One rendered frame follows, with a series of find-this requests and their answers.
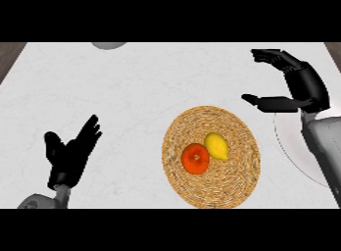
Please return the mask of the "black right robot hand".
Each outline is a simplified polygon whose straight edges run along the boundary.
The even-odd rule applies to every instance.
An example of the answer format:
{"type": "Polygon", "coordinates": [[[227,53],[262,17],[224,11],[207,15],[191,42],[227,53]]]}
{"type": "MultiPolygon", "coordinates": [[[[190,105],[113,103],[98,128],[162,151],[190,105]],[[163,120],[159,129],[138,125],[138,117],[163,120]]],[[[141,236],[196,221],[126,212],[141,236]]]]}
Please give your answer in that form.
{"type": "Polygon", "coordinates": [[[244,94],[246,100],[264,113],[320,113],[330,109],[330,94],[321,76],[309,64],[281,49],[253,49],[258,63],[267,63],[284,73],[293,97],[258,97],[244,94]]]}

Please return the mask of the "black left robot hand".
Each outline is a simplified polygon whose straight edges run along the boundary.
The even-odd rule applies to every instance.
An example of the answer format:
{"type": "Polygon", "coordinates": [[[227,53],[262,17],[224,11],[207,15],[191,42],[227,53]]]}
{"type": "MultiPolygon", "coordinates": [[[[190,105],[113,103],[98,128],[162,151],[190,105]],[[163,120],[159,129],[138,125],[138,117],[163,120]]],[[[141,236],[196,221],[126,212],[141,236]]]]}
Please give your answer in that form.
{"type": "Polygon", "coordinates": [[[92,115],[77,137],[69,143],[63,142],[54,131],[45,134],[46,158],[52,165],[48,181],[51,189],[55,189],[58,185],[73,188],[79,184],[101,137],[97,115],[92,115]]]}

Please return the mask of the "white plate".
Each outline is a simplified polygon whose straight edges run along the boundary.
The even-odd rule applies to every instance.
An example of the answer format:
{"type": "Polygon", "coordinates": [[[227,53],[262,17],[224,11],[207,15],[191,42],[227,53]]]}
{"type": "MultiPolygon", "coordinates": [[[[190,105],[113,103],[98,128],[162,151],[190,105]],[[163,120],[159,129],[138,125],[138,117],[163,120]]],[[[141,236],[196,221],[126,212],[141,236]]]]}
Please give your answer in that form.
{"type": "MultiPolygon", "coordinates": [[[[317,115],[318,120],[329,117],[341,117],[341,100],[333,98],[330,106],[332,108],[317,115]]],[[[308,149],[302,130],[302,113],[278,113],[275,115],[277,139],[289,159],[305,176],[323,186],[329,186],[318,161],[308,149]]]]}

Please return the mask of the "yellow lemon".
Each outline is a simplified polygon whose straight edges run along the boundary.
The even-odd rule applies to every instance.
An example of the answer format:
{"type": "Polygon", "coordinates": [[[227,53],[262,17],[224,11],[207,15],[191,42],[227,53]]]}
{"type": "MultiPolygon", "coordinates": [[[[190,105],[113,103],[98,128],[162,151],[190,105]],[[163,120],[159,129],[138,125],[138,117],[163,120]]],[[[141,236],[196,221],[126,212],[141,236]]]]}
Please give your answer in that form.
{"type": "Polygon", "coordinates": [[[206,136],[204,144],[209,153],[215,159],[230,160],[230,144],[225,137],[219,133],[209,133],[206,136]]]}

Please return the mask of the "round woven wicker placemat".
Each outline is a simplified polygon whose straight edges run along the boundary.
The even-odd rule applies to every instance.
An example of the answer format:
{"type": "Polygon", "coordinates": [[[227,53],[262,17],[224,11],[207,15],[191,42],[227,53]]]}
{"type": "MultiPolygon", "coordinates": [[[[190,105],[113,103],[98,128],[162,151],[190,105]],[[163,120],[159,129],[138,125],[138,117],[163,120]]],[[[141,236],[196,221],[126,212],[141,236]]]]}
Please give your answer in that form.
{"type": "Polygon", "coordinates": [[[237,115],[215,106],[187,110],[173,120],[163,143],[163,164],[170,186],[197,208],[237,207],[252,195],[261,177],[261,152],[253,133],[237,115]],[[230,146],[228,160],[209,158],[207,170],[196,175],[184,167],[182,152],[219,133],[230,146]]]}

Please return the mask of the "orange fruit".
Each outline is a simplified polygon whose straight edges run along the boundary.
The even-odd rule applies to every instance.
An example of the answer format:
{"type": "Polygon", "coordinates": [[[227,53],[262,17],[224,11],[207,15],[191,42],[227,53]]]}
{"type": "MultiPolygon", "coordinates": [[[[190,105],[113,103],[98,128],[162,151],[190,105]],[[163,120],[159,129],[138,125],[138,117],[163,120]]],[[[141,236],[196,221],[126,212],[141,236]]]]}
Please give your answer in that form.
{"type": "Polygon", "coordinates": [[[181,156],[181,162],[185,170],[194,174],[202,175],[210,166],[210,153],[206,146],[200,143],[191,143],[181,156]]]}

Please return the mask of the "grey rounded object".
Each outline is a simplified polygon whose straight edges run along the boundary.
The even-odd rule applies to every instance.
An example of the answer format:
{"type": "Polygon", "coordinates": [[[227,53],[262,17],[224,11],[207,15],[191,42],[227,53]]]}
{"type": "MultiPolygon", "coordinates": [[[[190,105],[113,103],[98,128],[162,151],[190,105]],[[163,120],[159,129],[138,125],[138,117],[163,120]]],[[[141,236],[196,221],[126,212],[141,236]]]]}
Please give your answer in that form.
{"type": "Polygon", "coordinates": [[[102,50],[120,48],[128,42],[94,42],[94,45],[102,50]]]}

